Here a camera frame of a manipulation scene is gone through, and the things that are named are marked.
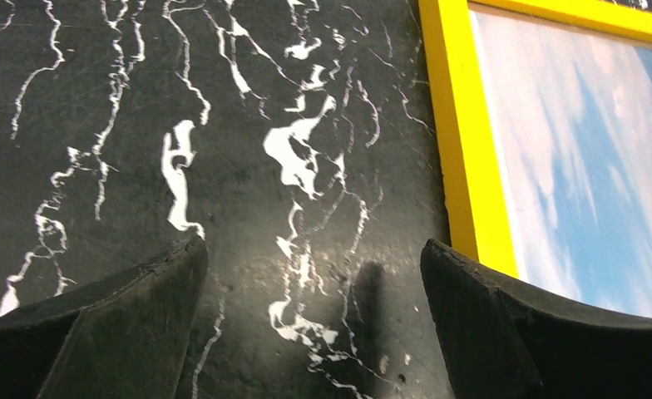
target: yellow frame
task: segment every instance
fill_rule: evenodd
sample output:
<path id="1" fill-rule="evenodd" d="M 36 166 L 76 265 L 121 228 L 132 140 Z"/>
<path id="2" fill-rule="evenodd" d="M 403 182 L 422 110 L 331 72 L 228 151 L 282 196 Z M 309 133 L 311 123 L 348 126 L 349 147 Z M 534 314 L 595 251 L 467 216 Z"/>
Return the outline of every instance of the yellow frame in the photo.
<path id="1" fill-rule="evenodd" d="M 453 248 L 518 277 L 469 3 L 652 44 L 652 13 L 601 0 L 419 0 Z"/>

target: yellow border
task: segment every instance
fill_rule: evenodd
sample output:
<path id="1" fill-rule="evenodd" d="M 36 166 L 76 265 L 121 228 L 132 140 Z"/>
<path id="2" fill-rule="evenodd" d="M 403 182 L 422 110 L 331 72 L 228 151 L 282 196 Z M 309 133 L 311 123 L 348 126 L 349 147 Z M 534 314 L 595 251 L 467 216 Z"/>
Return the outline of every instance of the yellow border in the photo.
<path id="1" fill-rule="evenodd" d="M 652 43 L 652 13 L 601 0 L 476 0 Z M 419 0 L 452 245 L 518 277 L 467 0 Z"/>

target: black marble table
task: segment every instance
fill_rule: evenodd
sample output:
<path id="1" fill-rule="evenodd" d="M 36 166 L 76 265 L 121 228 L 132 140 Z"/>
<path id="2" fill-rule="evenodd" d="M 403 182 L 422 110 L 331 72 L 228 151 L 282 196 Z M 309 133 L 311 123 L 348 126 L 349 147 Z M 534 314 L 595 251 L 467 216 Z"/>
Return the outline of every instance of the black marble table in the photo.
<path id="1" fill-rule="evenodd" d="M 177 397 L 452 397 L 444 206 L 415 0 L 0 0 L 0 315 L 197 231 Z"/>

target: cloud pattern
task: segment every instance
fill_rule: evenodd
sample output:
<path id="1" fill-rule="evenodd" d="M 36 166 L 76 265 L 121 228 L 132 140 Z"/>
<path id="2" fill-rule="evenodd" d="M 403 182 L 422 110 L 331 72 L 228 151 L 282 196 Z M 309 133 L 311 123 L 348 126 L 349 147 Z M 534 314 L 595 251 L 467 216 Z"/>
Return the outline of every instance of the cloud pattern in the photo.
<path id="1" fill-rule="evenodd" d="M 521 278 L 652 317 L 652 48 L 471 16 Z"/>

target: light blue surface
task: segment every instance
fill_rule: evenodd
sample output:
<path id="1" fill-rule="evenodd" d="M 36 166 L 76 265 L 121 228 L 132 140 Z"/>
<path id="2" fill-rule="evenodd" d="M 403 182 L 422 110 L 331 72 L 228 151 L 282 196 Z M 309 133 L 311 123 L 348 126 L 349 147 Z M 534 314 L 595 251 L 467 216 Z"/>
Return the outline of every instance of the light blue surface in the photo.
<path id="1" fill-rule="evenodd" d="M 652 317 L 652 49 L 472 19 L 522 278 Z"/>

